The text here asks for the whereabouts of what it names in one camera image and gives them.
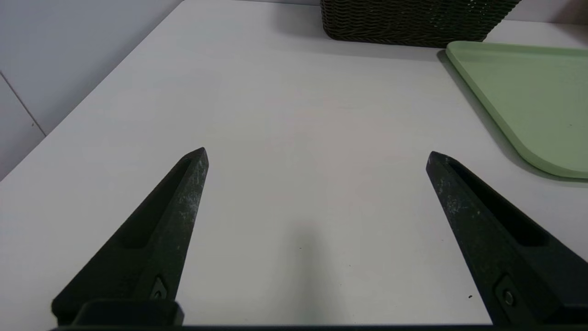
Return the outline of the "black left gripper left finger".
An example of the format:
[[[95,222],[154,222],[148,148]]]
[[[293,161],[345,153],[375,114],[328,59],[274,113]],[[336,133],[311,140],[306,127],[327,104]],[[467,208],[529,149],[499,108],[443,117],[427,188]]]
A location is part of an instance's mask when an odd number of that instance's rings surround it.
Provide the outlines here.
[[[175,297],[209,168],[184,155],[52,300],[59,327],[172,327]]]

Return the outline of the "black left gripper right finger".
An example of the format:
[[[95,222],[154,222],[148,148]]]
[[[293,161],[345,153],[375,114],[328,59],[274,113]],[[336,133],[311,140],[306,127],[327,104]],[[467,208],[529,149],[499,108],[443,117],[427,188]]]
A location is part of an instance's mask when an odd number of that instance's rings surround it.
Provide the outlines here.
[[[426,172],[494,326],[586,327],[586,260],[456,159]]]

